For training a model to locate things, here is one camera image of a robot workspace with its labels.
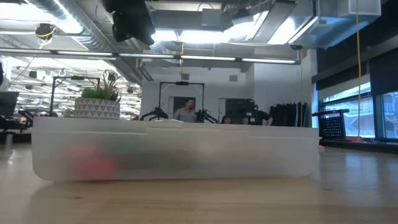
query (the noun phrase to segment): window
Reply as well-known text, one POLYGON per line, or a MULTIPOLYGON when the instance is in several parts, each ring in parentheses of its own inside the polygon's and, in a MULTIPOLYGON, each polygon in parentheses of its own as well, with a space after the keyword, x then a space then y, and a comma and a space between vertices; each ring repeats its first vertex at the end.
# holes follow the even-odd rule
POLYGON ((398 91, 383 95, 384 134, 386 138, 398 138, 398 91))
MULTIPOLYGON (((343 98, 346 98, 349 96, 357 96, 358 91, 359 91, 359 88, 357 86, 357 87, 351 88, 349 90, 342 91, 341 93, 337 93, 333 96, 326 97, 325 99, 323 99, 323 102, 326 103, 326 102, 330 102, 330 101, 334 101, 334 100, 340 100, 340 99, 343 99, 343 98)), ((361 85, 361 93, 369 93, 370 91, 371 91, 371 83, 370 82, 361 85)))
MULTIPOLYGON (((358 135, 358 99, 349 100, 342 103, 328 104, 325 110, 343 110, 349 109, 349 113, 344 114, 344 123, 347 136, 358 135)), ((361 99, 361 131, 363 138, 374 138, 374 117, 373 117, 373 99, 366 97, 361 99)))

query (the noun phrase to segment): green succulent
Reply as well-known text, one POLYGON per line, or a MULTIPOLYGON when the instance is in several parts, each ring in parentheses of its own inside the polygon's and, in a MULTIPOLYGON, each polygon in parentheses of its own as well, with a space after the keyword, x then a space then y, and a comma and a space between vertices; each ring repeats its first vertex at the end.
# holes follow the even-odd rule
POLYGON ((117 77, 114 81, 107 81, 105 79, 105 76, 103 76, 103 79, 102 79, 103 85, 102 86, 100 84, 99 86, 96 85, 96 88, 85 88, 81 93, 81 97, 120 102, 121 97, 118 98, 119 92, 117 91, 117 88, 114 85, 115 82, 119 78, 120 77, 117 77))

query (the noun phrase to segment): wooden desk surface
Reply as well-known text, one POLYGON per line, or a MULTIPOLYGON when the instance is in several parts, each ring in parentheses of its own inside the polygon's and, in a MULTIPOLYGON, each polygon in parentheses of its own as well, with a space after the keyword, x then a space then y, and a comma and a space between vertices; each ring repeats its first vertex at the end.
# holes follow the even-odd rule
POLYGON ((54 183, 0 151, 0 223, 397 223, 398 156, 327 149, 310 177, 54 183))

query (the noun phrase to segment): translucent plastic bin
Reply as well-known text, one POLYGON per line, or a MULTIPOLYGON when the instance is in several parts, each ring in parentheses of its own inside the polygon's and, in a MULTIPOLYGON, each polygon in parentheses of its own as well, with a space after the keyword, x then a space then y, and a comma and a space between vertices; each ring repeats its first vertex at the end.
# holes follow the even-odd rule
POLYGON ((318 129, 36 117, 33 168, 47 180, 302 176, 318 129))

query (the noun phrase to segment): computer monitor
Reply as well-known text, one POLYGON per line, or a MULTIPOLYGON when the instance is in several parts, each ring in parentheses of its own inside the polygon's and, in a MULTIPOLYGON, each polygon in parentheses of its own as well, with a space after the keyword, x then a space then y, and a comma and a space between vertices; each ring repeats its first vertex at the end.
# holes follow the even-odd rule
POLYGON ((18 92, 0 92, 0 116, 12 116, 18 101, 18 92))

